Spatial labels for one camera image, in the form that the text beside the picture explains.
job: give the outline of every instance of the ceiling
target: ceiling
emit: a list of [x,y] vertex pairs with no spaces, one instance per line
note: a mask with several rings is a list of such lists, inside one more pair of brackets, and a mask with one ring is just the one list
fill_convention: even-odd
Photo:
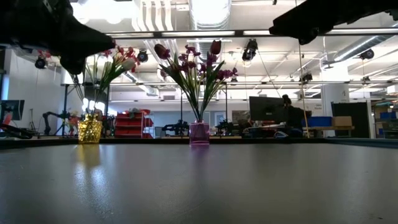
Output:
[[[268,29],[272,26],[272,21],[279,15],[287,12],[289,9],[295,7],[294,0],[279,0],[276,6],[271,4],[272,1],[250,1],[250,0],[232,0],[231,6],[231,17],[229,20],[230,29]],[[112,4],[117,6],[118,4],[126,4],[126,1],[115,1]],[[172,0],[172,25],[175,30],[190,30],[190,15],[189,11],[184,10],[184,7],[188,7],[187,0]],[[127,5],[123,5],[121,14],[126,9]],[[155,24],[155,9],[152,9],[152,21]],[[347,25],[342,24],[338,28],[344,27],[389,27],[393,24],[392,17],[386,13],[380,13],[373,16],[369,16],[360,19],[353,24]],[[101,32],[134,32],[131,25],[131,18],[124,18],[120,23],[110,24],[106,19],[91,19],[86,23],[87,26],[94,29],[100,30]],[[236,67],[238,69],[238,81],[239,82],[258,82],[258,81],[289,81],[293,78],[297,81],[299,73],[297,72],[301,65],[306,64],[310,60],[319,62],[322,58],[317,58],[319,54],[324,51],[328,52],[329,55],[333,55],[334,52],[345,48],[352,44],[361,36],[344,36],[344,37],[317,37],[311,43],[301,46],[298,45],[298,41],[289,37],[263,37],[258,38],[257,43],[260,51],[260,55],[257,55],[252,60],[250,67],[244,67],[241,60],[241,51],[248,42],[248,38],[232,38],[229,39],[231,42],[225,42],[223,44],[223,60],[225,60],[227,69]],[[135,49],[144,49],[146,46],[143,40],[118,40],[117,44],[122,47],[134,47]],[[186,39],[177,39],[178,51],[180,53],[185,51],[184,46],[187,44]],[[372,48],[375,52],[375,57],[370,61],[362,61],[360,59],[349,59],[346,61],[350,79],[360,80],[364,74],[375,72],[386,67],[397,64],[398,51],[388,56],[378,58],[388,52],[392,52],[398,49],[398,38],[393,37],[375,47]],[[157,61],[149,54],[149,60],[146,63],[142,63],[137,68],[137,75],[142,79],[142,82],[161,82],[156,74]],[[315,66],[311,68],[311,72],[314,80],[319,80],[320,67]],[[396,70],[391,70],[381,76],[375,77],[375,80],[390,80],[397,77]],[[129,82],[126,78],[118,78],[115,82]],[[255,85],[247,86],[232,86],[231,88],[255,88]],[[377,88],[386,87],[385,85],[375,86]],[[273,86],[257,86],[257,88],[273,88]],[[286,85],[283,88],[299,88],[297,85]],[[127,86],[114,86],[113,91],[139,91],[138,88],[127,87]]]

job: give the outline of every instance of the dark red tulip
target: dark red tulip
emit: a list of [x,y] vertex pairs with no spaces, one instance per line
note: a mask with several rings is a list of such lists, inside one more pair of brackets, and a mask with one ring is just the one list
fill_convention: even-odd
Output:
[[155,45],[155,52],[160,59],[166,60],[170,57],[170,50],[166,49],[162,44]]
[[213,40],[209,51],[213,55],[218,55],[221,52],[221,41]]

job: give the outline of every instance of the shelving unit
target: shelving unit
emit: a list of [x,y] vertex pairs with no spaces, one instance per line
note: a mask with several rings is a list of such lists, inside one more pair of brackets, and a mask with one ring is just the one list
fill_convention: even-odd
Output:
[[148,130],[153,129],[154,122],[148,115],[149,113],[149,110],[134,112],[133,119],[130,118],[129,113],[118,113],[116,116],[115,137],[152,139],[152,133]]

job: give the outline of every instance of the computer monitor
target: computer monitor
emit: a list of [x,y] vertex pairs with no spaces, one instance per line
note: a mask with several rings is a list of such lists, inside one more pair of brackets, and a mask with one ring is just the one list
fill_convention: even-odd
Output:
[[13,121],[22,119],[25,100],[1,100],[0,101],[0,121],[8,114],[12,114]]
[[252,121],[275,121],[279,123],[286,120],[282,98],[250,96],[249,102],[250,119]]

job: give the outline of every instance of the person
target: person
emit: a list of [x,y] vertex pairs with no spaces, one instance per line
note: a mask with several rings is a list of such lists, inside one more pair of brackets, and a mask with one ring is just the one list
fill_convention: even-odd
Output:
[[304,110],[293,107],[292,100],[288,95],[283,95],[282,98],[284,100],[285,112],[287,113],[286,126],[288,127],[288,131],[286,134],[293,138],[302,138]]

